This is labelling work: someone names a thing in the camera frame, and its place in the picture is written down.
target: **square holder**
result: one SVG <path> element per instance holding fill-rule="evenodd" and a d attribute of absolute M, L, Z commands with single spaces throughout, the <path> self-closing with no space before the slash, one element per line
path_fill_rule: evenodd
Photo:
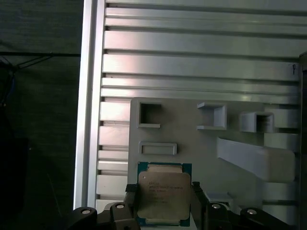
<path fill-rule="evenodd" d="M 161 124 L 151 121 L 151 114 L 161 110 L 161 104 L 155 102 L 139 102 L 137 107 L 137 128 L 160 128 Z"/>
<path fill-rule="evenodd" d="M 227 130 L 226 105 L 202 102 L 197 104 L 197 108 L 204 112 L 204 124 L 197 126 L 197 130 Z"/>
<path fill-rule="evenodd" d="M 269 112 L 241 113 L 240 131 L 251 133 L 273 133 L 274 114 Z"/>

